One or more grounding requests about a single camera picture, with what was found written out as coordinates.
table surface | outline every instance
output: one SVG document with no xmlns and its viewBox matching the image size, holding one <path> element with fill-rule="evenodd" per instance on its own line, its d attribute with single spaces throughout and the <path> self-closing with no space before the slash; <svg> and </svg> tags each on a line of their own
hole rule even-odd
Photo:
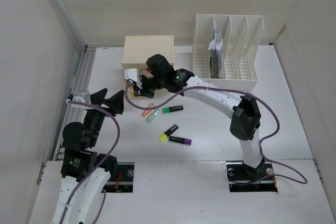
<svg viewBox="0 0 336 224">
<path fill-rule="evenodd" d="M 192 47 L 175 47 L 175 69 L 191 70 Z M 107 97 L 124 88 L 121 66 L 123 48 L 98 48 L 88 90 L 94 93 L 108 88 Z M 279 117 L 280 132 L 264 141 L 266 156 L 273 159 L 313 158 L 296 107 L 273 46 L 259 46 L 255 68 L 258 83 L 251 93 L 267 102 Z M 153 99 L 133 98 L 139 105 L 160 104 L 172 94 L 166 90 L 155 93 Z M 124 102 L 123 115 L 117 115 L 121 138 L 113 154 L 121 162 L 135 161 L 213 161 L 241 160 L 238 139 L 229 132 L 230 119 L 221 112 L 194 99 L 176 97 L 167 106 L 183 105 L 184 110 L 159 114 L 151 123 L 142 111 Z M 275 130 L 273 117 L 262 105 L 260 138 Z M 191 146 L 161 142 L 159 136 L 177 124 L 174 136 L 192 139 Z M 116 138 L 116 127 L 105 119 L 95 151 L 106 153 Z"/>
<path fill-rule="evenodd" d="M 278 193 L 230 193 L 225 162 L 136 162 L 133 193 L 108 193 L 97 224 L 334 224 L 313 160 L 285 163 L 308 184 L 277 178 Z M 61 166 L 47 163 L 29 224 L 51 222 Z"/>
</svg>

purple cable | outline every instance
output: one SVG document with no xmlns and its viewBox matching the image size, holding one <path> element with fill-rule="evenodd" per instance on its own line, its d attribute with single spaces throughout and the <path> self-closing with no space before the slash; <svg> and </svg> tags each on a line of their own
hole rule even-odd
<svg viewBox="0 0 336 224">
<path fill-rule="evenodd" d="M 127 92 L 128 92 L 129 87 L 131 86 L 131 84 L 132 84 L 132 82 L 129 81 L 128 84 L 127 84 L 127 86 L 126 86 L 126 89 L 125 89 L 125 98 L 126 98 L 126 100 L 128 101 L 128 103 L 129 103 L 130 105 L 132 105 L 133 107 L 135 107 L 135 108 L 137 108 L 137 109 L 140 109 L 140 110 L 156 110 L 156 109 L 158 109 L 158 108 L 160 108 L 160 107 L 166 105 L 167 103 L 169 103 L 171 100 L 173 100 L 173 99 L 174 99 L 175 97 L 177 97 L 179 94 L 181 94 L 181 93 L 183 93 L 183 92 L 185 92 L 185 91 L 187 91 L 187 90 L 191 90 L 191 89 L 206 89 L 206 90 L 221 91 L 221 92 L 231 92 L 231 93 L 238 93 L 238 94 L 243 94 L 243 95 L 249 95 L 249 96 L 253 97 L 254 99 L 256 99 L 258 102 L 260 102 L 262 105 L 264 105 L 264 106 L 267 108 L 267 110 L 272 114 L 272 116 L 274 117 L 274 119 L 275 119 L 275 121 L 276 121 L 276 123 L 277 123 L 277 128 L 276 128 L 276 130 L 275 130 L 273 133 L 271 133 L 271 134 L 269 134 L 269 135 L 267 135 L 267 136 L 264 136 L 262 139 L 259 140 L 260 153 L 261 153 L 262 157 L 264 158 L 265 161 L 270 161 L 270 162 L 272 162 L 272 163 L 275 163 L 275 164 L 278 164 L 278 165 L 282 165 L 282 166 L 284 166 L 284 167 L 286 167 L 286 168 L 288 168 L 288 169 L 291 169 L 292 171 L 296 172 L 300 177 L 302 177 L 304 181 L 302 182 L 302 181 L 299 181 L 299 180 L 297 180 L 297 179 L 294 179 L 294 178 L 291 178 L 291 177 L 288 177 L 288 176 L 285 176 L 285 175 L 281 175 L 281 174 L 271 174 L 271 175 L 264 176 L 264 177 L 262 177 L 262 178 L 260 178 L 260 179 L 254 180 L 254 181 L 250 181 L 250 182 L 247 182 L 247 183 L 242 183 L 242 184 L 240 184 L 240 185 L 241 185 L 241 186 L 245 186 L 245 185 L 254 184 L 254 183 L 256 183 L 256 182 L 259 182 L 259 181 L 261 181 L 261 180 L 264 180 L 265 178 L 274 177 L 274 176 L 283 177 L 283 178 L 292 180 L 292 181 L 297 182 L 297 183 L 300 183 L 300 184 L 307 184 L 307 183 L 308 183 L 306 177 L 304 177 L 304 175 L 303 175 L 302 173 L 300 173 L 298 170 L 294 169 L 293 167 L 291 167 L 291 166 L 289 166 L 289 165 L 280 163 L 280 162 L 278 162 L 278 161 L 271 160 L 271 159 L 267 158 L 267 157 L 264 155 L 264 153 L 263 153 L 263 149 L 262 149 L 262 147 L 261 147 L 261 143 L 262 143 L 264 140 L 266 140 L 266 139 L 268 139 L 268 138 L 270 138 L 270 137 L 276 135 L 276 134 L 279 132 L 279 130 L 280 130 L 280 121 L 279 121 L 277 115 L 275 114 L 275 112 L 272 110 L 272 108 L 271 108 L 266 102 L 264 102 L 262 99 L 260 99 L 259 97 L 256 97 L 255 95 L 253 95 L 253 94 L 251 94 L 251 93 L 244 92 L 244 91 L 239 91 L 239 90 L 220 89 L 220 88 L 213 88 L 213 87 L 206 87 L 206 86 L 194 86 L 194 87 L 189 87 L 189 88 L 185 88 L 185 89 L 180 90 L 179 92 L 177 92 L 176 94 L 172 95 L 170 98 L 168 98 L 168 100 L 166 100 L 165 102 L 161 103 L 161 104 L 158 105 L 158 106 L 151 107 L 151 108 L 145 108 L 145 107 L 141 107 L 141 106 L 138 106 L 138 105 L 134 104 L 134 103 L 129 99 L 129 97 L 128 97 L 128 95 L 127 95 Z"/>
<path fill-rule="evenodd" d="M 62 224 L 63 221 L 64 221 L 64 218 L 65 218 L 65 215 L 68 211 L 68 205 L 70 204 L 71 202 L 71 199 L 73 198 L 73 196 L 75 195 L 75 192 L 77 191 L 77 189 L 81 186 L 81 184 L 83 184 L 83 182 L 88 178 L 90 177 L 90 175 L 102 164 L 104 163 L 104 161 L 108 158 L 108 156 L 111 154 L 111 152 L 114 150 L 114 148 L 116 147 L 118 141 L 119 141 L 119 138 L 120 138 L 120 127 L 119 127 L 119 124 L 118 122 L 116 121 L 116 119 L 114 118 L 114 116 L 112 114 L 110 114 L 109 112 L 107 112 L 106 110 L 103 110 L 102 108 L 100 107 L 97 107 L 95 105 L 92 105 L 92 104 L 87 104 L 87 103 L 84 103 L 84 102 L 74 102 L 74 101 L 68 101 L 68 103 L 70 104 L 78 104 L 78 105 L 83 105 L 83 106 L 86 106 L 86 107 L 89 107 L 89 108 L 92 108 L 92 109 L 95 109 L 101 113 L 104 113 L 106 116 L 108 116 L 109 118 L 112 118 L 112 120 L 114 121 L 114 123 L 116 124 L 116 127 L 117 127 L 117 138 L 116 138 L 116 141 L 114 142 L 114 145 L 111 147 L 111 149 L 106 153 L 106 155 L 102 158 L 102 160 L 91 170 L 87 173 L 87 175 L 77 184 L 77 186 L 73 189 L 73 191 L 71 192 L 69 198 L 68 198 L 68 201 L 66 203 L 66 206 L 64 208 L 64 211 L 63 211 L 63 214 L 62 214 L 62 217 L 61 217 L 61 220 L 59 222 L 59 224 Z"/>
<path fill-rule="evenodd" d="M 97 222 L 97 220 L 98 220 L 98 218 L 99 218 L 99 216 L 100 216 L 100 213 L 101 213 L 101 211 L 102 211 L 102 209 L 103 209 L 104 203 L 105 203 L 105 199 L 106 199 L 106 190 L 103 189 L 102 193 L 104 193 L 103 202 L 101 203 L 101 206 L 100 206 L 99 212 L 98 212 L 98 214 L 97 214 L 97 217 L 94 219 L 94 222 L 93 222 L 92 224 L 96 224 L 96 222 Z"/>
</svg>

